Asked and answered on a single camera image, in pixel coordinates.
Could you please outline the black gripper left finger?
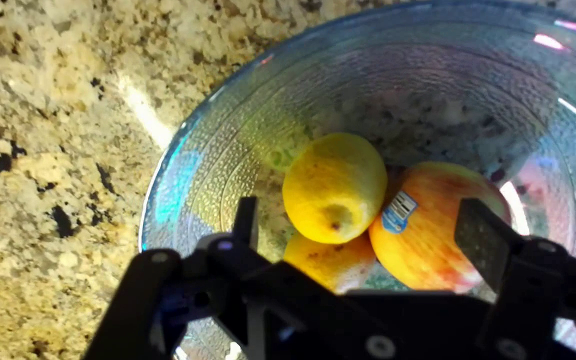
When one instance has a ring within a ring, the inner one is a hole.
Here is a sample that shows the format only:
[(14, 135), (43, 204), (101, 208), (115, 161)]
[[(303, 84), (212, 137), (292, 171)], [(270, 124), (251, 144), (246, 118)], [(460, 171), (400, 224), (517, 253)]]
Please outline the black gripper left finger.
[(251, 249), (258, 245), (257, 208), (258, 208), (257, 197), (240, 199), (233, 226), (233, 236)]

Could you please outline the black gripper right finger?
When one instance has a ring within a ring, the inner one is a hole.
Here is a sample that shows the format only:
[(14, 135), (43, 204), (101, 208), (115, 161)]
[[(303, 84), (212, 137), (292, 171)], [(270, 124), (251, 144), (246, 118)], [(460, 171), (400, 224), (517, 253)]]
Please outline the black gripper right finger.
[(513, 263), (524, 241), (483, 200), (460, 203), (455, 243), (497, 294), (513, 291)]

